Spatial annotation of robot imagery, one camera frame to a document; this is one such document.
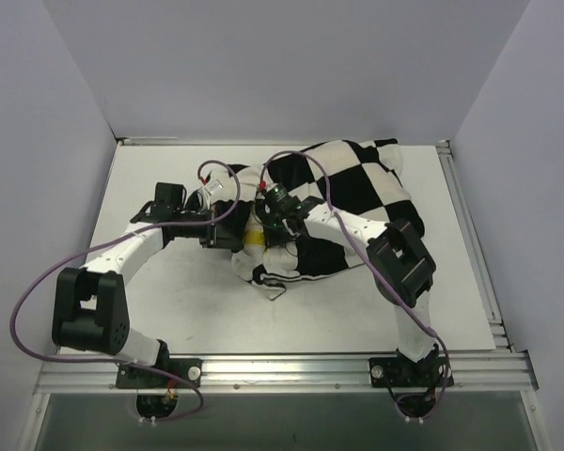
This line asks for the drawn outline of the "cream quilted pillow yellow edge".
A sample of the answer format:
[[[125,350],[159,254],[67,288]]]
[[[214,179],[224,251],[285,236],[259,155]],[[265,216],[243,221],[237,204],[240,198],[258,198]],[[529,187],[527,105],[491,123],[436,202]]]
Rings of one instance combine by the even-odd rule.
[[[265,247],[265,234],[262,229],[246,229],[243,234],[243,244],[248,246]]]

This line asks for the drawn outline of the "black white checkered pillowcase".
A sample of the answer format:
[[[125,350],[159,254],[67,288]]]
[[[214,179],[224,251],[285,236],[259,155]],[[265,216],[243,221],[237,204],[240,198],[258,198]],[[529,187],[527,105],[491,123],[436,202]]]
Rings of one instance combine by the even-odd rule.
[[[330,201],[336,209],[367,219],[405,218],[423,235],[424,222],[400,181],[402,167],[400,144],[394,138],[361,143],[338,140],[280,156],[269,164],[215,168],[207,176],[207,182],[219,179],[238,185],[236,202],[228,193],[217,195],[213,202],[217,209],[230,213],[223,220],[224,225],[242,241],[246,229],[262,229],[254,205],[262,181],[279,183],[300,200],[314,196]],[[298,237],[284,246],[243,245],[231,257],[236,275],[271,301],[285,292],[288,283],[324,279],[361,263],[354,250],[306,237]]]

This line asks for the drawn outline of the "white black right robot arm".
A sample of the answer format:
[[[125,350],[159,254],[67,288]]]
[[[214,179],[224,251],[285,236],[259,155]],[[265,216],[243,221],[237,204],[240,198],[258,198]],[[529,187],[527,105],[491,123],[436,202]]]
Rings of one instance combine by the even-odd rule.
[[[257,216],[290,237],[325,240],[354,250],[372,271],[381,295],[394,305],[400,377],[419,384],[431,374],[429,357],[438,351],[429,310],[436,263],[411,221],[367,219],[313,196],[304,201],[260,199]]]

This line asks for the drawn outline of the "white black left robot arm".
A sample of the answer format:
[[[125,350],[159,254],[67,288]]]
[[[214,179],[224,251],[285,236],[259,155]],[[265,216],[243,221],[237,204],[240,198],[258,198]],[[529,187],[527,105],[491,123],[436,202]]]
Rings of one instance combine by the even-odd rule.
[[[57,276],[53,342],[136,364],[138,376],[150,386],[166,383],[171,375],[168,347],[132,328],[126,285],[177,238],[196,239],[205,248],[240,250],[241,240],[225,228],[224,211],[213,202],[224,193],[236,202],[238,192],[234,182],[214,179],[203,184],[193,203],[183,185],[157,183],[153,199],[130,219],[115,245],[83,267],[65,268]]]

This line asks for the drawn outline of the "aluminium back frame rail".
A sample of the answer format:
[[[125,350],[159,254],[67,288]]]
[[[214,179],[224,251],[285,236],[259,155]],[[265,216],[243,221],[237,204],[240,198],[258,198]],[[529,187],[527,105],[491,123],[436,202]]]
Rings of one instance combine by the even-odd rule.
[[[122,146],[175,146],[176,137],[119,137],[117,141]]]

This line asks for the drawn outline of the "aluminium frame rail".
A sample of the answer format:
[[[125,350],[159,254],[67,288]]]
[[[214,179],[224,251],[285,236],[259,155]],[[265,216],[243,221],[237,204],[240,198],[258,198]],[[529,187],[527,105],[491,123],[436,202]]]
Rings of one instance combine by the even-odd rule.
[[[117,141],[122,146],[175,146],[176,137],[119,137]]]
[[[379,370],[375,359],[387,353],[198,355],[199,389],[205,394],[365,393]],[[450,355],[457,392],[520,392],[539,388],[524,352],[507,349]],[[47,363],[41,366],[37,394],[115,394],[125,372],[107,363]]]

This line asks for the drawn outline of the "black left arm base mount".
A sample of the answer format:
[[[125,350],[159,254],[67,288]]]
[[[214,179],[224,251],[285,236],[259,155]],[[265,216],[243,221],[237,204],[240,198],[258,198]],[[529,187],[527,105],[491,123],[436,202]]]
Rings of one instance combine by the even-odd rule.
[[[196,357],[170,357],[157,366],[121,365],[117,371],[117,389],[157,389],[182,386],[180,380],[198,387],[203,360]]]

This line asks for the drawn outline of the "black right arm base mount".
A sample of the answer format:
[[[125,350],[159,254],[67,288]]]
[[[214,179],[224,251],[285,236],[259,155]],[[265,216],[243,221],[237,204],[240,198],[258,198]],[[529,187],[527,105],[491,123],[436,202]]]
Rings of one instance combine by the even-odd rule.
[[[414,363],[398,355],[368,359],[370,384],[376,388],[437,388],[442,385],[446,356]]]

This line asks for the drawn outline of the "aluminium right side rail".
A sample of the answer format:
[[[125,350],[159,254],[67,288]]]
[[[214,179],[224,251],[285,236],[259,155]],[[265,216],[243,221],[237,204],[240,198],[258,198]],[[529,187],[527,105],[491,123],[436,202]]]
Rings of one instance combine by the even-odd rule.
[[[466,251],[477,282],[482,305],[491,326],[495,346],[499,350],[515,352],[515,348],[509,339],[509,334],[505,327],[500,306],[495,296],[493,283],[480,246],[478,234],[457,173],[450,141],[440,141],[436,145],[436,152],[464,238]]]

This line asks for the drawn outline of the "aluminium front frame rail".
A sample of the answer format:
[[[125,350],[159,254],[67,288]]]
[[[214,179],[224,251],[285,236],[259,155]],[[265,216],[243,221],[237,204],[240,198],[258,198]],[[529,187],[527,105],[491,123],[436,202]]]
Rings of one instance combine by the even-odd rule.
[[[199,389],[205,394],[365,393],[379,370],[375,359],[387,353],[198,355]],[[457,392],[520,392],[539,388],[524,352],[507,349],[450,355]],[[47,363],[41,366],[37,394],[115,394],[125,372],[107,363]]]

